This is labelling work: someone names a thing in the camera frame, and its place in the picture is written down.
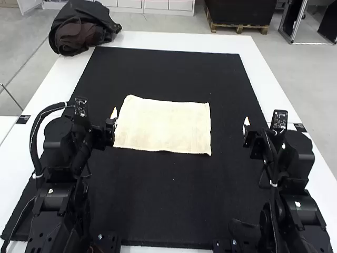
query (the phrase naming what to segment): floor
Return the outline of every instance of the floor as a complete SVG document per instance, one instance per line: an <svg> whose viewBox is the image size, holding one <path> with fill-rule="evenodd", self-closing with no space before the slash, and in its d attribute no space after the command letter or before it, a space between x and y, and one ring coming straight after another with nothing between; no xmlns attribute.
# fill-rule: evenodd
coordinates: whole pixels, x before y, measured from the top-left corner
<svg viewBox="0 0 337 253"><path fill-rule="evenodd" d="M56 14L57 11L40 9L22 17L18 9L0 8L0 82L7 84L22 107L27 105L57 59L45 40ZM197 2L193 17L129 13L111 13L111 17L121 23L125 31L211 33L200 2ZM281 14L276 13L267 36L255 30L244 30L243 35L253 37L337 177L334 147L337 140L334 130L337 125L337 46L288 45L277 31L280 20ZM321 42L322 38L315 32L316 26L315 19L307 15L296 41ZM214 36L218 34L235 34L235 31L222 29ZM2 92L0 115L20 113L19 107Z"/></svg>

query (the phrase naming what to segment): black box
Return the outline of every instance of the black box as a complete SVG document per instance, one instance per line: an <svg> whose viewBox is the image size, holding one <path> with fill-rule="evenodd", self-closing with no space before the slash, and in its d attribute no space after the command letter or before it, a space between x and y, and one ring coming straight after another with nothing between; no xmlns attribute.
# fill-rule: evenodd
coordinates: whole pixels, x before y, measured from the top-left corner
<svg viewBox="0 0 337 253"><path fill-rule="evenodd" d="M215 24L270 24L277 0L205 0Z"/></svg>

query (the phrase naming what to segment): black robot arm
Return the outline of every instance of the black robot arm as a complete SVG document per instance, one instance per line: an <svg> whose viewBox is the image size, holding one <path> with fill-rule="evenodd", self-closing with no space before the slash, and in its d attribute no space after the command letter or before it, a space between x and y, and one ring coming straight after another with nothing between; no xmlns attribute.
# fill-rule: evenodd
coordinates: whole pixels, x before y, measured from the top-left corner
<svg viewBox="0 0 337 253"><path fill-rule="evenodd" d="M312 142L299 131L287 130L288 112L275 110L270 129L244 125L244 147L263 161L270 201L260 215L259 253L332 253L326 223L305 189L314 164Z"/></svg>
<svg viewBox="0 0 337 253"><path fill-rule="evenodd" d="M74 108L73 116L61 116L45 128L44 157L41 165L37 155L37 133L43 119L64 108ZM90 176L87 161L93 149L113 146L116 119L107 119L102 127L93 126L88 117L87 99L75 98L72 103L48 106L35 119L29 139L29 150L34 164L36 196L27 204L11 235L4 242L6 248L22 217L33 212L26 253L85 253L91 246ZM83 176L87 166L89 175Z"/></svg>

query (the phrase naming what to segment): folded towel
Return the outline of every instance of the folded towel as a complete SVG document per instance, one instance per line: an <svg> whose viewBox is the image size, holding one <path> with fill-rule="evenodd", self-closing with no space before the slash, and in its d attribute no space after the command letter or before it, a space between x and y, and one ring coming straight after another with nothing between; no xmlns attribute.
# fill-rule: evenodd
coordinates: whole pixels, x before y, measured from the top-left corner
<svg viewBox="0 0 337 253"><path fill-rule="evenodd" d="M114 147L211 155L210 105L128 95L118 117Z"/></svg>

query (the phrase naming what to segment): black rubber mat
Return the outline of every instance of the black rubber mat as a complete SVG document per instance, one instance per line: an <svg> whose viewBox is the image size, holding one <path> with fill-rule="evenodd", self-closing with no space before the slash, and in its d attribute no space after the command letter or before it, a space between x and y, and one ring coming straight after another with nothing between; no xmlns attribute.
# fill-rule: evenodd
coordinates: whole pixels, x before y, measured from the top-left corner
<svg viewBox="0 0 337 253"><path fill-rule="evenodd" d="M124 98L209 102L212 156L107 148L93 151L92 229L115 230L123 244L211 248L229 238L232 218L258 223L268 191L262 164L242 147L242 126L266 127L240 56L97 47L72 95L88 98L93 124ZM23 192L7 235L35 189ZM16 239L26 239L30 222Z"/></svg>

